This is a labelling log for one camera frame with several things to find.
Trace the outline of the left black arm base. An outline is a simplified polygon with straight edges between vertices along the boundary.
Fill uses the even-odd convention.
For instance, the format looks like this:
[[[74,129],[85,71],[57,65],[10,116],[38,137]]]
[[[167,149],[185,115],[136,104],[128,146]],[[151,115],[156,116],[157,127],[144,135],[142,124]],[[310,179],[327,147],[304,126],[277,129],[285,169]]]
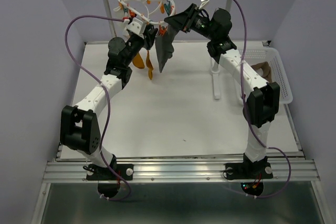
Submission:
[[[108,181],[119,180],[108,168],[99,167],[94,164],[82,167],[86,172],[86,180],[88,181]],[[115,172],[126,181],[133,179],[133,164],[118,164]]]

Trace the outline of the white clip hanger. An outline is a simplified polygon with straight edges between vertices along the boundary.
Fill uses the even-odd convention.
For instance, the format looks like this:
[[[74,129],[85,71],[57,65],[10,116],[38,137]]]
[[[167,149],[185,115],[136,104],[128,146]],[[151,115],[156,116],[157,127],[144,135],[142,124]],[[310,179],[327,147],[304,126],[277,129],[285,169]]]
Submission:
[[[167,23],[163,15],[167,17],[176,14],[174,0],[117,0],[118,6],[113,9],[119,19],[137,18],[159,29],[159,35],[167,32]]]

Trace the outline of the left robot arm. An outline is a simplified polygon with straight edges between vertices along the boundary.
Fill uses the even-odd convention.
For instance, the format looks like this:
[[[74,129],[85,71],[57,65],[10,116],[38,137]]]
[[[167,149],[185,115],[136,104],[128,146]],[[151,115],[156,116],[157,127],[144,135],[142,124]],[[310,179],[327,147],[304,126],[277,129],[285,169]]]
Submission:
[[[117,172],[116,157],[102,146],[104,132],[99,129],[98,117],[104,109],[111,109],[110,100],[129,82],[130,64],[142,48],[154,45],[158,29],[145,25],[140,33],[128,29],[128,40],[112,38],[108,43],[108,61],[98,84],[74,106],[65,106],[61,112],[60,142],[81,153],[106,179]]]

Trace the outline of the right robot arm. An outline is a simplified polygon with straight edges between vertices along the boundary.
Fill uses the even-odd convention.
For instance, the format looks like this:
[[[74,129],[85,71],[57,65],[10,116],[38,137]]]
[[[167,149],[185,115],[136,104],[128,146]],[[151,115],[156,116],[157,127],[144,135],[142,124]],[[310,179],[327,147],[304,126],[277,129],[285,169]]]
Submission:
[[[230,13],[217,9],[212,17],[192,4],[187,10],[165,18],[173,31],[194,31],[209,39],[207,51],[217,64],[226,69],[240,84],[243,115],[248,123],[247,147],[241,163],[227,163],[224,175],[228,180],[273,177],[266,155],[271,122],[279,111],[280,86],[261,77],[239,53],[231,41]]]

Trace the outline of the brown beige sock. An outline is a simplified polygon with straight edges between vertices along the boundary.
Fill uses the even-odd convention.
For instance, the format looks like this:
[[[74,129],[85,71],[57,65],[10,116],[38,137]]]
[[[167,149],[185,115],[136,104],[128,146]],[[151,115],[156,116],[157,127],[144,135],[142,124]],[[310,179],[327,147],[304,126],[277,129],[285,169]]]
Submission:
[[[257,63],[251,66],[260,76],[262,76],[268,82],[272,82],[271,67],[267,61]]]

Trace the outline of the mustard yellow sock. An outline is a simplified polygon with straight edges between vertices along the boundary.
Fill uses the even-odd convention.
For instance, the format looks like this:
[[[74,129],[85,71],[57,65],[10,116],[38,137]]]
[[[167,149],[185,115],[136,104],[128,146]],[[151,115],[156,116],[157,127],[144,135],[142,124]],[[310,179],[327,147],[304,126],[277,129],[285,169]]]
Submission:
[[[139,53],[137,53],[136,56],[133,58],[132,63],[138,69],[145,68],[144,61]]]
[[[147,53],[146,53],[146,60],[145,60],[145,63],[146,63],[146,67],[148,68],[148,77],[150,80],[153,79],[153,65],[152,65],[152,62],[150,60],[150,51],[147,50]]]

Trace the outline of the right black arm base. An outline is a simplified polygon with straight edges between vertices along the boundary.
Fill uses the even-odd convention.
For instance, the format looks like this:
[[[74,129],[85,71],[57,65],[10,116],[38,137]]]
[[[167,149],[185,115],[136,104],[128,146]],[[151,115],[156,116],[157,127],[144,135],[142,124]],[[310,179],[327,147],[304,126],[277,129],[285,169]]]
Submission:
[[[272,179],[273,173],[267,173],[266,168],[271,168],[268,162],[252,163],[249,160],[244,160],[241,163],[226,163],[224,171],[228,180],[254,180],[259,178],[259,175],[261,175],[261,179]]]

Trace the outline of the grey sock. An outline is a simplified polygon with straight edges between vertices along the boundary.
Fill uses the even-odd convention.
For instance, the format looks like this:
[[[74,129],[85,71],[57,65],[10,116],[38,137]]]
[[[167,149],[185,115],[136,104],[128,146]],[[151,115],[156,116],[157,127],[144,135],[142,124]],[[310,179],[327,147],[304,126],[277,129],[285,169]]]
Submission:
[[[179,30],[168,25],[164,35],[158,35],[155,39],[156,55],[160,73],[162,73],[167,61],[173,57],[174,47],[172,43],[178,32]]]

